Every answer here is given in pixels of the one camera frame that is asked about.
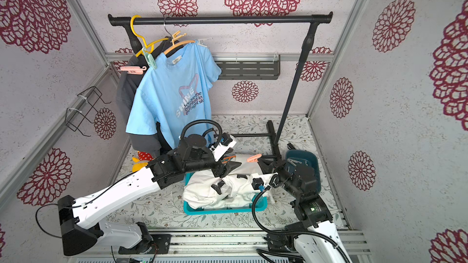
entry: teal laundry basket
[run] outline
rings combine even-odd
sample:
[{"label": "teal laundry basket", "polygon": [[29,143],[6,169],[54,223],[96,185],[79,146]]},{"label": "teal laundry basket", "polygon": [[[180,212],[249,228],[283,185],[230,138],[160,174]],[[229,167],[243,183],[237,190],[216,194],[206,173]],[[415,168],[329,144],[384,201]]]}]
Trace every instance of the teal laundry basket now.
[{"label": "teal laundry basket", "polygon": [[[317,194],[319,194],[320,190],[322,189],[322,185],[320,184],[320,170],[317,157],[313,153],[305,150],[290,149],[286,152],[286,161],[288,159],[300,161],[302,163],[305,163],[306,166],[313,167],[315,171],[315,177],[317,178]],[[292,174],[294,172],[294,165],[287,162],[286,167],[288,167],[286,168],[286,170],[289,173]]]},{"label": "teal laundry basket", "polygon": [[[185,174],[185,185],[189,183],[190,177],[193,175],[193,173],[188,173]],[[255,205],[255,211],[263,211],[266,209],[266,206],[268,205],[268,202],[266,200],[266,197],[263,196],[257,201],[257,204]],[[244,208],[236,208],[236,209],[221,209],[221,210],[204,210],[202,208],[198,209],[193,209],[190,207],[190,205],[184,201],[184,212],[187,215],[203,215],[203,214],[218,214],[218,213],[240,213],[240,212],[251,212],[252,211],[252,204],[250,204],[248,207]]]}]

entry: clothes hanger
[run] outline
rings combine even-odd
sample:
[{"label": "clothes hanger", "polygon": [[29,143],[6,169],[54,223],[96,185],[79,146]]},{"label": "clothes hanger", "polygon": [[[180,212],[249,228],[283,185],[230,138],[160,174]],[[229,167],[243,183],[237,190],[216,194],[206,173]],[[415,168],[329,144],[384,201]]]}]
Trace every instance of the clothes hanger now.
[{"label": "clothes hanger", "polygon": [[174,41],[177,41],[178,39],[180,39],[180,38],[187,35],[187,33],[184,33],[184,34],[182,34],[180,36],[179,36],[179,34],[180,34],[180,31],[177,31],[177,32],[172,34],[172,46],[167,48],[166,51],[164,51],[164,55],[167,55],[169,52],[171,52],[172,50],[174,50],[175,48],[177,48],[179,46],[189,44],[189,43],[196,43],[195,40],[186,40],[186,41],[182,41],[182,42],[179,42],[179,43],[175,44]]},{"label": "clothes hanger", "polygon": [[139,66],[122,66],[120,67],[121,71],[127,71],[128,74],[143,74],[146,70],[146,66],[139,67]]},{"label": "clothes hanger", "polygon": [[137,57],[140,56],[140,55],[143,53],[143,49],[146,49],[146,51],[147,51],[148,53],[152,53],[152,52],[154,51],[154,49],[155,49],[155,44],[156,44],[156,43],[161,42],[161,41],[164,41],[164,40],[169,40],[169,38],[161,38],[161,39],[159,39],[159,40],[156,40],[156,41],[154,41],[154,42],[151,42],[151,43],[149,43],[149,44],[146,44],[145,38],[144,38],[143,36],[141,36],[141,35],[138,35],[138,34],[135,32],[135,30],[133,29],[133,21],[134,21],[136,18],[140,18],[140,17],[141,17],[141,16],[139,16],[139,15],[134,15],[134,16],[132,16],[132,18],[130,19],[130,28],[132,29],[133,34],[134,34],[135,36],[137,36],[138,38],[141,38],[141,39],[143,40],[143,44],[145,45],[145,48],[142,48],[142,49],[136,54]]},{"label": "clothes hanger", "polygon": [[[166,32],[170,35],[171,33],[166,29],[166,18],[167,17],[164,17],[164,21],[163,21],[163,26],[164,26],[164,29],[166,30]],[[211,39],[211,38],[201,38],[197,41],[195,40],[186,40],[186,41],[182,41],[182,42],[179,42],[177,44],[175,44],[174,42],[177,41],[178,39],[184,37],[187,35],[187,33],[184,33],[182,35],[179,35],[180,31],[177,31],[175,33],[172,34],[172,46],[167,48],[166,51],[164,51],[164,55],[167,55],[169,52],[171,52],[172,50],[174,50],[175,48],[179,47],[179,46],[182,46],[182,45],[185,45],[185,44],[189,44],[189,43],[197,43],[198,45],[200,46],[203,46],[203,47],[206,47],[205,45],[202,44],[202,40],[208,40],[208,39]]]}]

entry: pink clothespin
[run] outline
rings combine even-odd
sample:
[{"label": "pink clothespin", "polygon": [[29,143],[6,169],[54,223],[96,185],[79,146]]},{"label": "pink clothespin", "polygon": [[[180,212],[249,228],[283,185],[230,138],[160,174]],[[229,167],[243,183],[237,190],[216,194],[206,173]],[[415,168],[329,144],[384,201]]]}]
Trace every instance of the pink clothespin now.
[{"label": "pink clothespin", "polygon": [[260,157],[262,157],[262,154],[253,155],[247,158],[247,162],[257,162]]},{"label": "pink clothespin", "polygon": [[143,74],[146,70],[146,66],[139,67],[139,66],[122,66],[120,67],[121,71],[128,71],[130,74]]}]

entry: metal hanger hook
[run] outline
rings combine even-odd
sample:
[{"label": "metal hanger hook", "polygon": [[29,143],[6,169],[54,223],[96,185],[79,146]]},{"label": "metal hanger hook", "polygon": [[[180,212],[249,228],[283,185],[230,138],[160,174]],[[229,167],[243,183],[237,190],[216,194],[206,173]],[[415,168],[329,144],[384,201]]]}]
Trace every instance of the metal hanger hook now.
[{"label": "metal hanger hook", "polygon": [[171,18],[171,16],[165,16],[164,21],[162,22],[162,25],[164,26],[164,29],[166,30],[167,34],[172,37],[172,34],[166,29],[166,19]]}]

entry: yellow toy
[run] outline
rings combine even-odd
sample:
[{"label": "yellow toy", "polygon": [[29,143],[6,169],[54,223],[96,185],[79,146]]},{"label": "yellow toy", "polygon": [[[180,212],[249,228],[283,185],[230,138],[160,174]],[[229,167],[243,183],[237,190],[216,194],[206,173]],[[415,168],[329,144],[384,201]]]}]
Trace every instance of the yellow toy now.
[{"label": "yellow toy", "polygon": [[132,157],[132,160],[135,163],[132,167],[132,172],[134,173],[146,167],[153,160],[153,157],[149,153],[138,151],[138,158]]}]

